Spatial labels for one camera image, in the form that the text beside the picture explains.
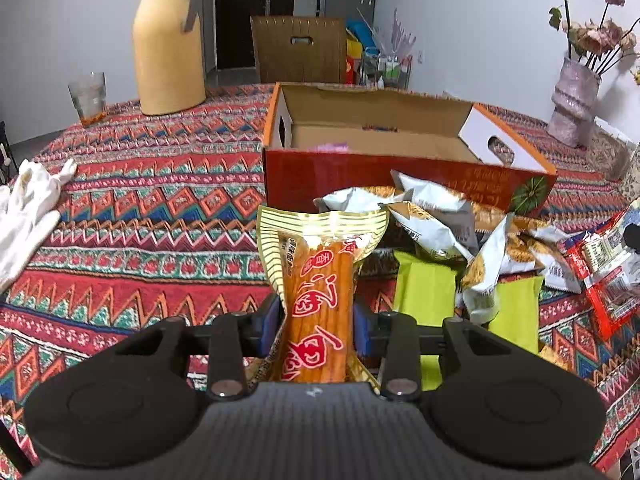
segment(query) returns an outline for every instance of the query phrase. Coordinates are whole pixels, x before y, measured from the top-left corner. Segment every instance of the yellow thermos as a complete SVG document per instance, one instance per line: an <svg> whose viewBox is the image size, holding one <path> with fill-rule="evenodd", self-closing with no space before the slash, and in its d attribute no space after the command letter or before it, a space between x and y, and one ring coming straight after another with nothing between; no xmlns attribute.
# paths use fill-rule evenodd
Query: yellow thermos
<svg viewBox="0 0 640 480"><path fill-rule="evenodd" d="M141 0L133 21L140 109L146 115L186 110L206 98L200 0Z"/></svg>

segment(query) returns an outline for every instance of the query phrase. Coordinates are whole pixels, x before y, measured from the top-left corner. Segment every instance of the green snack bag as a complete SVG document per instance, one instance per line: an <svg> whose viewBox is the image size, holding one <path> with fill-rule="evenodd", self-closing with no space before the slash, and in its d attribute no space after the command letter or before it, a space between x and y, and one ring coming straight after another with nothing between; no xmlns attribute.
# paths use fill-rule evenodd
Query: green snack bag
<svg viewBox="0 0 640 480"><path fill-rule="evenodd" d="M538 353L538 297L543 276L499 283L495 289L500 312L489 332L534 354Z"/></svg>
<svg viewBox="0 0 640 480"><path fill-rule="evenodd" d="M442 326L454 315L456 271L430 264L402 251L394 251L400 263L394 310L415 318L418 325ZM421 356L422 389L435 390L442 383L438 356Z"/></svg>

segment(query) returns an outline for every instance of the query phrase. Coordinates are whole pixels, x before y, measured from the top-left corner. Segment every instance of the tablecloth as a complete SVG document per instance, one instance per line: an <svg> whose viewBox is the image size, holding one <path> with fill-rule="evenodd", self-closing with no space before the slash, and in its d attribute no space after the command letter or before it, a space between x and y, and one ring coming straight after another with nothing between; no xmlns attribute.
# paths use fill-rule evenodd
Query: tablecloth
<svg viewBox="0 0 640 480"><path fill-rule="evenodd" d="M271 91L215 89L198 107L153 118L136 102L118 104L106 121L75 124L36 157L57 171L73 156L79 169L63 190L62 222L0 298L8 304L0 309L0 414L28 455L22 406L40 382L163 317L207 323L255 310L268 294L255 217L265 199L260 140ZM541 121L492 109L559 170L544 217L572 232L625 206L583 151L559 144ZM392 304L394 268L382 251L363 271L359 291L374 310ZM639 328L635 317L600 341L584 296L542 293L541 338L609 409L593 457L600 469L639 436ZM195 358L188 380L202 386L205 371ZM15 477L3 458L0 476Z"/></svg>

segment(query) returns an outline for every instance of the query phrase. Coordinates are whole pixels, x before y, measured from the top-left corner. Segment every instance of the chair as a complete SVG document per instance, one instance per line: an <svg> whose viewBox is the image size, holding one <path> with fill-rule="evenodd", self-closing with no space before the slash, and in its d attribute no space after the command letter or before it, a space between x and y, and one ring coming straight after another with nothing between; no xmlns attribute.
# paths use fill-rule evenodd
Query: chair
<svg viewBox="0 0 640 480"><path fill-rule="evenodd" d="M344 83L343 20L252 16L255 67L261 83Z"/></svg>
<svg viewBox="0 0 640 480"><path fill-rule="evenodd" d="M14 164L16 173L18 173L18 166L15 163L14 156L11 152L9 141L6 138L3 121L0 121L0 146L0 184L8 184L11 179L11 166L9 164L5 164L5 161L8 159L10 164L11 162Z"/></svg>

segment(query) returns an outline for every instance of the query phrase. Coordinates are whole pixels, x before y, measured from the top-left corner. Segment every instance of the open cardboard box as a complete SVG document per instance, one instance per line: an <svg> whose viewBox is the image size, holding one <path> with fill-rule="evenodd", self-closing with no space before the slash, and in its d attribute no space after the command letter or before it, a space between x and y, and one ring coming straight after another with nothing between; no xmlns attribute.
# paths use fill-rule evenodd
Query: open cardboard box
<svg viewBox="0 0 640 480"><path fill-rule="evenodd" d="M490 149L513 153L505 166ZM348 153L315 151L346 143ZM312 200L352 186L392 186L391 170L475 202L535 215L556 168L479 104L394 90L278 83L264 130L270 206L316 212Z"/></svg>

